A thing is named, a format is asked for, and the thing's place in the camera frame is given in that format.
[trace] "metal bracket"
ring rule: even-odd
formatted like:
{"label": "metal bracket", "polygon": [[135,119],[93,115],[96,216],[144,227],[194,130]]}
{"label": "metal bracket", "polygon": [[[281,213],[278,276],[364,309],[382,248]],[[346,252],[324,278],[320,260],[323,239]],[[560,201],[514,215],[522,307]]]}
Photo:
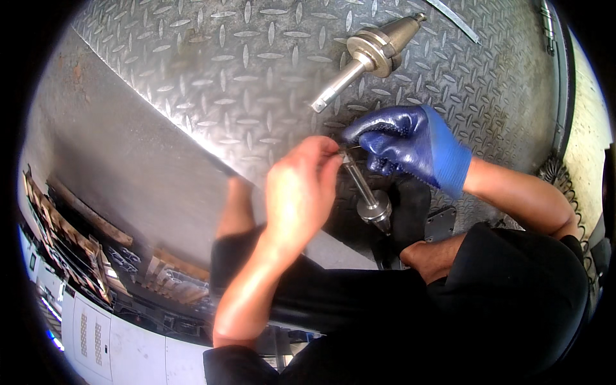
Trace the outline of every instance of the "metal bracket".
{"label": "metal bracket", "polygon": [[451,237],[456,213],[455,207],[447,206],[428,216],[424,232],[426,242],[438,242]]}

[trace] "gloved hand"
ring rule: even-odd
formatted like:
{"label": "gloved hand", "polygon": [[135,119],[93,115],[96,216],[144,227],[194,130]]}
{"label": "gloved hand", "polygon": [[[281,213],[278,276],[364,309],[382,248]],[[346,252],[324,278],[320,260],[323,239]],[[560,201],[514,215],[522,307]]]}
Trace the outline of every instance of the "gloved hand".
{"label": "gloved hand", "polygon": [[415,175],[452,198],[462,193],[471,151],[459,144],[445,121],[430,106],[387,107],[371,112],[342,132],[351,144],[368,151],[368,169],[389,175]]}

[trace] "metal shaft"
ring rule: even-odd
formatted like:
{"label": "metal shaft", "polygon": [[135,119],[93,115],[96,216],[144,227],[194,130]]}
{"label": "metal shaft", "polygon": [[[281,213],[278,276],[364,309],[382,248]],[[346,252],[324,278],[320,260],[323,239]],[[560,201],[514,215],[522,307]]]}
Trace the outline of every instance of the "metal shaft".
{"label": "metal shaft", "polygon": [[363,178],[362,172],[359,171],[357,164],[353,161],[349,163],[344,163],[344,168],[346,168],[346,170],[351,175],[351,178],[353,178],[353,180],[355,181],[359,193],[362,195],[363,200],[366,201],[368,206],[376,206],[377,202],[375,195],[372,194],[372,190],[370,190],[370,187],[366,183],[366,180]]}
{"label": "metal shaft", "polygon": [[391,202],[389,197],[383,191],[377,190],[373,192],[363,178],[363,175],[353,157],[347,150],[340,150],[342,155],[342,165],[351,175],[355,185],[361,194],[362,199],[357,201],[357,214],[365,221],[375,225],[380,231],[386,235],[390,234],[391,223],[389,216],[391,215]]}
{"label": "metal shaft", "polygon": [[321,112],[328,104],[332,103],[336,96],[366,71],[363,64],[357,60],[351,60],[329,83],[325,90],[310,105],[316,112]]}

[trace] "floor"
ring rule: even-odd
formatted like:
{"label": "floor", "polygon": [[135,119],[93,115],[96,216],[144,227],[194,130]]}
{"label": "floor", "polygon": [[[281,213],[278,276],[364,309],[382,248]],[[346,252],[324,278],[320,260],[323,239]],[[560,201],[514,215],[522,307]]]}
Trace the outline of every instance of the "floor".
{"label": "floor", "polygon": [[[94,211],[132,235],[145,267],[160,246],[209,267],[226,177],[73,30],[53,53],[35,94],[20,163],[22,169],[30,165],[43,191],[55,173]],[[253,200],[262,221],[263,197],[257,191]],[[22,209],[24,203],[20,192]],[[310,244],[308,256],[326,268],[376,268],[325,233]]]}

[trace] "diamond plate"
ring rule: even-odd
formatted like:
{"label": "diamond plate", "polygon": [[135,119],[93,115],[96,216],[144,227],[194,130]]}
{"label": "diamond plate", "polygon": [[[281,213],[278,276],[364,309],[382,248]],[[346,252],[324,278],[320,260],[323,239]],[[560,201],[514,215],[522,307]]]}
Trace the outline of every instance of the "diamond plate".
{"label": "diamond plate", "polygon": [[[523,0],[448,6],[482,46],[422,0],[94,0],[73,28],[160,113],[257,185],[304,137],[338,139],[367,111],[420,103],[432,105],[473,154],[534,171],[548,155],[555,116],[553,65],[536,12]],[[308,101],[349,60],[347,37],[418,11],[428,20],[392,76],[365,74],[323,113],[310,109]],[[391,183],[365,176],[373,188]],[[456,233],[500,215],[470,195],[433,197],[433,207],[458,210]],[[326,229],[357,249],[362,237],[349,227],[369,230],[356,202],[352,181],[340,174]]]}

